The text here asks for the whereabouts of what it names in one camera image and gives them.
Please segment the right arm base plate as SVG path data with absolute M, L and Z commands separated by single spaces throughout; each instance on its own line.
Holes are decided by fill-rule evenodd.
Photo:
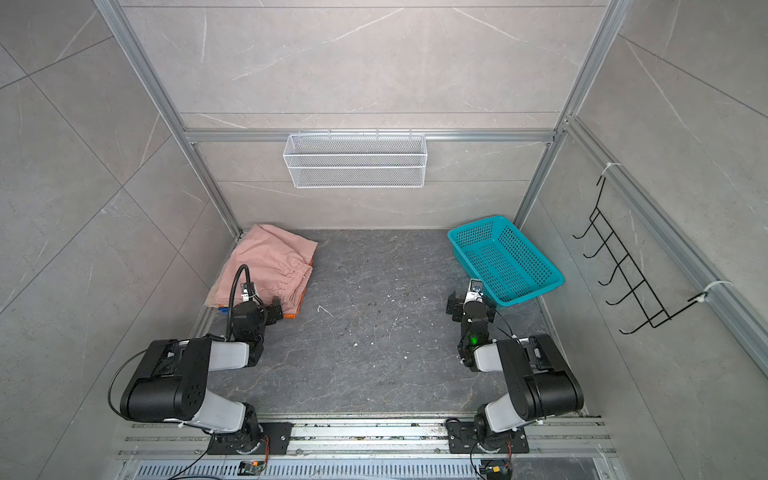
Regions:
M 491 454 L 526 454 L 530 452 L 523 429 L 494 433 L 479 421 L 461 421 L 448 418 L 444 422 L 449 451 L 453 454 L 486 452 Z

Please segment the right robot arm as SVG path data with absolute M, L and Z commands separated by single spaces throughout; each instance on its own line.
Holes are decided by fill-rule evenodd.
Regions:
M 506 385 L 474 416 L 470 438 L 476 448 L 498 451 L 521 437 L 525 426 L 583 408 L 581 385 L 550 335 L 491 339 L 496 309 L 478 291 L 451 294 L 446 313 L 460 324 L 461 363 L 473 372 L 501 373 Z

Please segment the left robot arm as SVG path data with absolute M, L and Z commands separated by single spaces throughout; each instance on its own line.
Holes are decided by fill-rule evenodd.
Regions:
M 211 372 L 257 365 L 266 327 L 283 318 L 279 298 L 269 305 L 248 300 L 228 310 L 223 337 L 207 334 L 185 340 L 156 340 L 123 391 L 117 413 L 128 421 L 177 423 L 205 431 L 221 454 L 251 454 L 268 446 L 255 408 L 208 388 Z

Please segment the rainbow striped shorts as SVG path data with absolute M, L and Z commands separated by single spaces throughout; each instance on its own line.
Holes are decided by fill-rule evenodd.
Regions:
M 294 309 L 292 309 L 288 313 L 283 312 L 283 318 L 284 319 L 295 319 L 296 318 L 296 316 L 299 314 L 299 312 L 301 310 L 301 306 L 302 306 L 302 304 L 304 302 L 304 299 L 305 299 L 305 296 L 306 296 L 306 292 L 307 292 L 307 287 L 304 287 L 304 289 L 303 289 L 303 291 L 302 291 L 302 293 L 301 293 L 301 295 L 299 297 L 299 301 L 298 301 L 296 307 Z M 226 313 L 228 311 L 228 307 L 226 305 L 224 305 L 224 304 L 217 304 L 217 305 L 215 305 L 215 308 L 218 309 L 220 312 L 224 312 L 224 313 Z

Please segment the pink shorts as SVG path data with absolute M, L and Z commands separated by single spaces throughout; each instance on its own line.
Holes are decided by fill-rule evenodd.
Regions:
M 227 294 L 229 299 L 235 273 L 245 264 L 257 295 L 267 303 L 279 298 L 283 312 L 290 312 L 308 286 L 317 247 L 317 242 L 273 225 L 253 226 L 235 247 L 215 282 L 220 284 L 220 298 Z

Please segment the beige shorts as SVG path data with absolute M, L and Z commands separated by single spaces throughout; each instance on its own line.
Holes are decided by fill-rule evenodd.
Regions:
M 219 295 L 219 289 L 220 289 L 219 283 L 215 283 L 211 287 L 204 302 L 204 305 L 206 307 L 218 309 L 220 307 L 226 307 L 228 305 L 228 295 L 225 294 L 224 299 L 221 299 Z

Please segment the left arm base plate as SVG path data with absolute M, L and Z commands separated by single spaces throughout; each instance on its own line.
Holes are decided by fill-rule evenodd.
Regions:
M 251 430 L 245 426 L 238 432 L 213 434 L 208 455 L 285 455 L 294 424 L 290 422 L 260 423 Z

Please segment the teal plastic basket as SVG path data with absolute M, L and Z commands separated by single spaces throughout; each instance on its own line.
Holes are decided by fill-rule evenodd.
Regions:
M 565 278 L 507 218 L 492 216 L 447 233 L 454 255 L 484 284 L 497 306 L 511 307 L 553 291 Z

